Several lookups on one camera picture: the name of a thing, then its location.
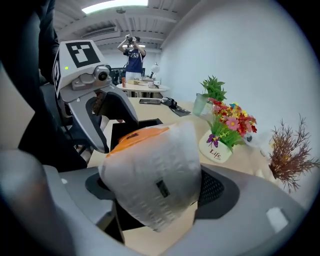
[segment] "smartphone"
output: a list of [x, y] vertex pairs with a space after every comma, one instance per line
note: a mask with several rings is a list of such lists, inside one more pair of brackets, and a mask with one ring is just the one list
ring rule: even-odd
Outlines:
[[156, 98], [142, 98], [139, 100], [140, 104], [153, 104], [153, 105], [160, 105], [161, 99]]

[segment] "air conditioner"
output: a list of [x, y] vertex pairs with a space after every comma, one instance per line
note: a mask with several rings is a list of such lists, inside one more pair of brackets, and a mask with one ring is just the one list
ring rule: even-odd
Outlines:
[[90, 39], [93, 41], [97, 41], [101, 39], [118, 38], [120, 37], [120, 33], [120, 30], [118, 30], [116, 26], [112, 26], [84, 34], [83, 36], [81, 36], [81, 38], [84, 40]]

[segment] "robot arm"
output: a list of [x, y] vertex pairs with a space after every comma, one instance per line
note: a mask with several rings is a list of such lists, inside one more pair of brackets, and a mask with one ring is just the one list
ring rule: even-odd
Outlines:
[[102, 101], [96, 115], [124, 120], [133, 129], [138, 127], [138, 117], [126, 94], [112, 84], [104, 62], [105, 57], [92, 40], [63, 41], [54, 60], [52, 77], [56, 96], [62, 105], [69, 106], [91, 146], [108, 153], [106, 137], [91, 120], [97, 94]]

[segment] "blue t-shirt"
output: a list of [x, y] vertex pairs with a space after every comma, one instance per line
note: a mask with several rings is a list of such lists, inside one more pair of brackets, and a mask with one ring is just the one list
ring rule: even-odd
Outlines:
[[142, 59], [144, 59], [145, 56], [139, 53], [138, 49], [125, 49], [125, 52], [123, 55], [126, 55], [129, 57], [128, 63], [126, 65], [125, 71], [126, 72], [132, 72], [132, 73], [142, 73]]

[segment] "round white table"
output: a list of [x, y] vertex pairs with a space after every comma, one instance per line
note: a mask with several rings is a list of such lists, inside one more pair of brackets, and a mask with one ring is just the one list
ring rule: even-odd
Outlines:
[[123, 91], [137, 92], [138, 97], [141, 97], [141, 93], [161, 93], [161, 92], [169, 91], [169, 87], [164, 85], [159, 85], [159, 89], [158, 89], [158, 88], [149, 88], [148, 85], [131, 84], [127, 82], [125, 83], [125, 87], [123, 87], [122, 83], [118, 84], [116, 87], [118, 87]]

